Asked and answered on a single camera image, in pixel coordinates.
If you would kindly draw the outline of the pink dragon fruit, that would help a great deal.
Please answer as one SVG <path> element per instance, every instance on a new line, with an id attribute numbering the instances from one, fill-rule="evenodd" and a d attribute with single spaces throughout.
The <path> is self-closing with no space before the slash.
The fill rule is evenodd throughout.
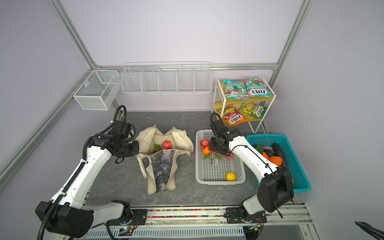
<path id="1" fill-rule="evenodd" d="M 157 152 L 159 152 L 159 151 L 161 151 L 161 150 L 162 150 L 162 148 L 161 148 L 160 145 L 158 145 L 158 144 L 154 144 L 154 153 L 157 153 Z"/>

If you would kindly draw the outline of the cream canvas grocery bag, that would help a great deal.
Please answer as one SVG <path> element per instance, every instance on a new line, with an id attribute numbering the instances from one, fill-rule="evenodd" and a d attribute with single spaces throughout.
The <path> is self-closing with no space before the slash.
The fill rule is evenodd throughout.
<path id="1" fill-rule="evenodd" d="M 147 179 L 147 194 L 152 195 L 176 189 L 175 173 L 178 170 L 177 158 L 190 156 L 194 144 L 185 130 L 172 128 L 165 134 L 156 126 L 146 128 L 136 137 L 139 142 L 139 154 L 136 155 L 142 175 Z M 171 141 L 173 148 L 164 150 L 163 142 Z M 154 144 L 162 150 L 154 153 Z"/>

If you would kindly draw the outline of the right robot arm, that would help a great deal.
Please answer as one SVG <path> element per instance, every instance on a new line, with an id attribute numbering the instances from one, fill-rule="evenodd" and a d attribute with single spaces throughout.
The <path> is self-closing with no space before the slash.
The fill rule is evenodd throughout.
<path id="1" fill-rule="evenodd" d="M 234 154 L 254 173 L 259 182 L 257 193 L 239 204 L 240 219 L 246 223 L 266 212 L 273 213 L 294 198 L 292 174 L 263 157 L 235 128 L 227 128 L 220 115 L 210 115 L 214 136 L 209 150 L 229 157 Z"/>

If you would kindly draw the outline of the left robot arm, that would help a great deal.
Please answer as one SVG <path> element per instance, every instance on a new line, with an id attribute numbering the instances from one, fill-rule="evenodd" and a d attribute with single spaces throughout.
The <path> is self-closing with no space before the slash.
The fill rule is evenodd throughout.
<path id="1" fill-rule="evenodd" d="M 40 202 L 36 207 L 41 220 L 38 240 L 44 238 L 46 231 L 72 240 L 83 237 L 91 228 L 107 226 L 110 221 L 121 225 L 132 221 L 131 205 L 126 201 L 88 207 L 85 202 L 96 177 L 110 158 L 114 157 L 119 164 L 139 153 L 135 133 L 135 127 L 127 122 L 126 106 L 120 105 L 111 124 L 86 140 L 80 163 L 63 187 L 48 202 Z"/>

